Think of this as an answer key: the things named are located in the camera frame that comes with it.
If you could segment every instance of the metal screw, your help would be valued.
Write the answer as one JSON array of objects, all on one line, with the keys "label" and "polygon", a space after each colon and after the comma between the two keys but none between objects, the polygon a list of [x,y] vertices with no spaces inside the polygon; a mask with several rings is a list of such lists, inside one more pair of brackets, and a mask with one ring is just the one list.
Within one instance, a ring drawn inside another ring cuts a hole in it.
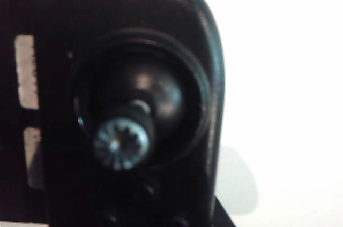
[{"label": "metal screw", "polygon": [[115,171],[131,170],[150,151],[145,129],[129,118],[115,117],[103,122],[93,139],[95,157]]}]

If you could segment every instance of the screw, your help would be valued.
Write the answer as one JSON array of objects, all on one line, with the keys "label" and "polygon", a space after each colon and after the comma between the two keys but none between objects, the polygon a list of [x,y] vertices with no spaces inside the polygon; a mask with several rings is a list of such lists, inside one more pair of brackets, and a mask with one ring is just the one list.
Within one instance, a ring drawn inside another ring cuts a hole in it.
[{"label": "screw", "polygon": [[189,222],[182,216],[173,217],[167,224],[168,227],[189,227]]},{"label": "screw", "polygon": [[103,122],[93,139],[95,157],[106,168],[131,170],[149,154],[145,129],[129,118],[115,117]]},{"label": "screw", "polygon": [[118,215],[113,210],[105,210],[97,221],[97,227],[120,227]]}]

